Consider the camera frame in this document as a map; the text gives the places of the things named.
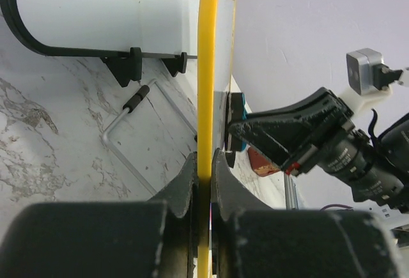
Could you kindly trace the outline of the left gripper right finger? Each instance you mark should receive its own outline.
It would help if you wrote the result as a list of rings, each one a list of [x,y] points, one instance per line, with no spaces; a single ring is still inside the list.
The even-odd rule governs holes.
[[[275,210],[212,162],[212,236],[219,277],[398,277],[391,232],[367,212]]]

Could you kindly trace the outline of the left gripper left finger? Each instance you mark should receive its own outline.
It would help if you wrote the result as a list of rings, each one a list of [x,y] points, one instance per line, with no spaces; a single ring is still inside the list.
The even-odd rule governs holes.
[[[192,277],[197,155],[147,201],[25,207],[1,243],[2,277]]]

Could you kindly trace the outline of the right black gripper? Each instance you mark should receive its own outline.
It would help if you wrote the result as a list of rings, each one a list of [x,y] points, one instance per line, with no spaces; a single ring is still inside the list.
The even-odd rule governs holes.
[[[352,122],[357,112],[331,90],[319,88],[295,104],[249,113],[243,122],[231,123],[229,131],[281,171],[302,174],[319,166],[348,185],[357,203],[372,200],[408,209],[408,171],[401,159],[393,157],[392,149],[397,130],[407,127],[406,120],[376,137],[378,115],[373,115],[364,133]]]

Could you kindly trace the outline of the small yellow-framed whiteboard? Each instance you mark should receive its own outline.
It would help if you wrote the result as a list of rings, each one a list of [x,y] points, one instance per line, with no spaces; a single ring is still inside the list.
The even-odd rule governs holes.
[[[200,0],[197,27],[197,275],[210,277],[210,182],[215,151],[224,147],[231,89],[236,0]]]

